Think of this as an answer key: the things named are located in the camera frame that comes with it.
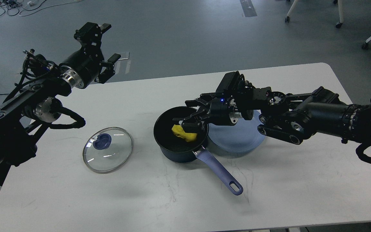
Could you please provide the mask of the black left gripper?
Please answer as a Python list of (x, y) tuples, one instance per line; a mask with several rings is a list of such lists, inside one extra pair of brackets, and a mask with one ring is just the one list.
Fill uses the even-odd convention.
[(111, 24), (87, 22), (75, 31), (74, 39), (81, 44), (81, 49), (72, 53), (59, 65), (61, 78), (71, 88), (84, 89), (95, 80), (105, 84), (115, 75), (115, 63), (121, 58), (113, 54), (107, 61), (101, 52), (102, 35), (111, 28)]

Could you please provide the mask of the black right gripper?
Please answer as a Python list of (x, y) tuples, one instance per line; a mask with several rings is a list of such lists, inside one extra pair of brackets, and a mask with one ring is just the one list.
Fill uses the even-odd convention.
[(180, 111), (172, 113), (172, 121), (180, 125), (186, 133), (207, 134), (208, 123), (214, 125), (233, 126), (243, 116), (239, 112), (234, 99), (196, 98), (185, 101), (187, 107), (197, 107), (197, 111)]

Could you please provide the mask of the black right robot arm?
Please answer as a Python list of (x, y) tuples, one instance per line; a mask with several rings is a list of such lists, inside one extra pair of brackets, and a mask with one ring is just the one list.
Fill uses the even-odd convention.
[(262, 135), (292, 144), (301, 144), (316, 133), (336, 136), (343, 144), (358, 143), (357, 156), (371, 164), (371, 99), (367, 105), (347, 105), (324, 87), (305, 94), (273, 92), (270, 87), (254, 87), (236, 71), (226, 73), (215, 92), (200, 94), (185, 104), (198, 109), (173, 121), (187, 133), (201, 132), (208, 123), (231, 126), (238, 118), (252, 120), (259, 110), (257, 129)]

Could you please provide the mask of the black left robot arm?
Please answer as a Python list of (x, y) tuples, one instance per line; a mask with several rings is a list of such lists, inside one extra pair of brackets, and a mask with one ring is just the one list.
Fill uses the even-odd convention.
[(104, 59), (102, 35), (111, 28), (87, 22), (76, 30), (81, 48), (56, 64), (25, 50), (21, 79), (0, 105), (0, 169), (19, 166), (34, 158), (37, 142), (47, 129), (81, 128), (86, 122), (78, 113), (63, 107), (57, 95), (68, 96), (72, 88), (84, 89), (92, 82), (104, 84), (115, 75), (120, 54)]

